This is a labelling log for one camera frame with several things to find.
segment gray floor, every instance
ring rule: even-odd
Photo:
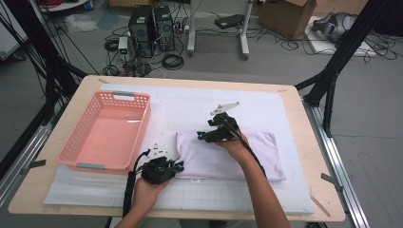
[[[83,13],[81,9],[69,13]],[[105,19],[105,7],[86,12],[94,21]],[[71,38],[89,61],[100,70],[106,65],[105,37],[127,24],[127,17],[108,17],[109,29],[71,34]],[[85,60],[67,44],[70,60],[78,68],[93,72]],[[164,70],[171,79],[247,82],[295,85],[319,73],[331,56],[307,55],[301,47],[285,50],[273,36],[249,39],[251,55],[244,61],[238,37],[203,33],[197,36],[192,58],[183,53],[184,67],[179,71]],[[400,43],[394,50],[403,53]],[[355,192],[372,227],[403,227],[403,58],[389,61],[375,57],[364,63],[354,57],[337,81],[332,131]],[[162,78],[154,70],[150,77]],[[0,63],[0,159],[27,127],[44,103],[41,87],[29,61]],[[309,91],[300,91],[305,95]],[[0,210],[1,227],[104,227],[106,218],[76,216],[11,215],[8,201]],[[293,222],[293,227],[304,227]],[[186,227],[197,226],[192,221]],[[348,218],[329,227],[352,227]]]

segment white cloth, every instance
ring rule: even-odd
[[[270,132],[244,131],[250,147],[264,167],[269,181],[284,181],[276,138]],[[214,143],[199,141],[196,131],[178,133],[177,148],[184,170],[179,179],[244,180],[240,165],[228,152]]]

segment wooden table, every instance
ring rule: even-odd
[[[261,91],[279,93],[284,108],[302,169],[309,187],[315,213],[309,216],[288,215],[289,220],[306,221],[342,221],[345,219],[335,187],[320,177],[321,173],[328,174],[325,161],[317,143],[316,136],[310,125],[305,109],[297,90],[291,85],[262,85],[245,83],[225,83],[209,81],[120,78],[106,76],[87,76],[80,84],[70,104],[63,113],[59,123],[48,138],[47,143],[39,154],[37,161],[47,160],[45,166],[32,168],[21,184],[9,210],[17,214],[50,214],[50,215],[88,215],[120,217],[121,208],[96,206],[57,206],[43,203],[53,182],[59,164],[56,156],[64,142],[79,120],[92,93],[104,83],[125,84],[138,86],[174,86],[215,89],[236,89],[245,91]],[[223,211],[192,211],[192,210],[163,210],[153,209],[149,217],[180,218],[180,219],[254,219],[252,213],[223,212]]]

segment person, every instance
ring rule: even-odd
[[[248,143],[247,138],[240,130],[239,133]],[[261,172],[258,163],[243,144],[239,140],[231,140],[216,142],[216,145],[226,149],[230,156],[240,165],[249,188],[257,226],[264,228],[290,227],[290,223],[281,208],[273,188]],[[140,227],[144,216],[154,206],[159,193],[168,183],[169,181],[162,184],[150,184],[144,179],[139,178],[134,190],[132,208],[127,216],[117,224],[116,228]],[[177,219],[173,222],[176,224],[175,227],[181,227]]]

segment basket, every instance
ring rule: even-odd
[[[126,175],[140,154],[150,115],[148,94],[99,90],[57,161],[78,171]]]

